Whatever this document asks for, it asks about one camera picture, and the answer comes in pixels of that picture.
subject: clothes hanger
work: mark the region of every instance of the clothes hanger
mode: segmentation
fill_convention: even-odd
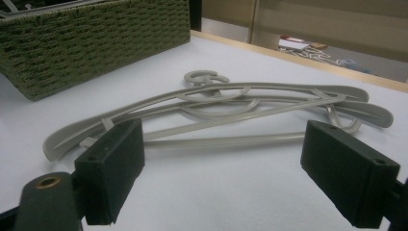
[[[229,83],[228,78],[217,75],[214,71],[198,70],[185,75],[185,80],[193,84],[193,88],[177,90],[161,94],[135,104],[96,115],[91,118],[72,123],[49,136],[44,144],[43,151],[50,161],[55,161],[75,146],[89,147],[97,137],[110,130],[115,124],[123,121],[155,116],[164,113],[184,112],[191,116],[206,117],[209,120],[160,131],[145,133],[143,139],[146,146],[176,147],[191,145],[221,145],[245,144],[273,141],[301,140],[304,132],[242,136],[232,138],[210,138],[198,140],[153,141],[158,138],[193,132],[196,130],[215,127],[223,124],[244,121],[247,119],[271,116],[294,110],[323,107],[326,109],[332,125],[344,128],[354,133],[361,126],[363,119],[376,126],[389,127],[393,123],[393,115],[379,107],[368,104],[369,96],[364,90],[347,86],[316,86],[316,85],[289,85],[272,83]],[[233,94],[222,94],[222,91],[237,90]],[[252,90],[271,90],[274,95],[250,95]],[[275,95],[277,91],[294,91],[309,97]],[[207,97],[197,97],[196,94],[209,93]],[[153,107],[155,104],[178,99],[180,102]],[[290,105],[275,107],[266,110],[256,110],[261,103],[284,102]],[[221,113],[207,113],[196,108],[205,108],[217,104],[246,103],[241,109]],[[350,125],[343,127],[338,112],[353,116]]]

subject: woven storage basket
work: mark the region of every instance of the woven storage basket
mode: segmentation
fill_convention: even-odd
[[[0,19],[0,72],[39,100],[189,40],[187,0],[104,1]]]

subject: wooden edge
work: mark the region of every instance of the wooden edge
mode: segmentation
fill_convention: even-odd
[[[339,66],[334,66],[332,64],[324,64],[324,63],[316,62],[316,61],[313,61],[313,60],[304,59],[304,58],[301,58],[301,57],[297,57],[297,56],[285,54],[285,53],[282,53],[282,52],[270,50],[270,49],[267,49],[267,48],[264,48],[264,47],[251,45],[251,44],[240,42],[240,41],[231,40],[229,38],[221,38],[221,37],[218,37],[218,36],[214,36],[214,35],[210,35],[210,34],[206,34],[206,33],[202,33],[202,32],[197,32],[197,31],[191,31],[191,35],[194,36],[194,37],[198,37],[198,38],[202,38],[202,39],[208,39],[208,40],[212,40],[212,41],[215,41],[215,42],[231,45],[231,46],[238,47],[238,48],[241,48],[241,49],[244,49],[244,50],[257,52],[257,53],[260,53],[260,54],[263,54],[263,55],[271,56],[271,57],[281,59],[281,60],[284,60],[284,61],[288,61],[288,62],[292,62],[292,63],[295,63],[295,64],[301,64],[301,65],[309,66],[309,67],[314,68],[314,69],[327,71],[327,72],[330,72],[330,73],[341,75],[341,76],[349,78],[349,79],[362,81],[364,83],[373,84],[373,85],[380,86],[380,87],[383,87],[383,88],[387,88],[387,89],[391,89],[391,90],[398,90],[398,91],[402,91],[402,92],[408,92],[408,84],[406,84],[406,83],[402,83],[402,82],[398,82],[398,81],[378,77],[378,76],[375,76],[375,75],[370,75],[370,74],[358,72],[358,71],[355,71],[355,70],[350,70],[350,69],[339,67]]]

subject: white surface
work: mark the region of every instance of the white surface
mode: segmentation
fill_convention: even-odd
[[[0,211],[18,204],[23,186],[51,171],[74,170],[75,157],[45,159],[44,139],[66,124],[185,87],[183,75],[211,69],[231,82],[349,85],[395,115],[389,129],[364,124],[356,137],[401,164],[408,177],[408,94],[356,82],[201,38],[54,96],[30,102],[0,76]],[[312,112],[189,134],[189,137],[304,130]],[[148,120],[144,131],[179,124]],[[354,230],[300,166],[301,143],[248,147],[146,149],[146,166],[118,221],[85,230]],[[384,220],[382,230],[387,229]]]
[[[296,41],[289,41],[284,39],[279,39],[279,46],[280,47],[287,47],[294,50],[303,50],[304,48],[308,47],[309,44],[300,43]]]

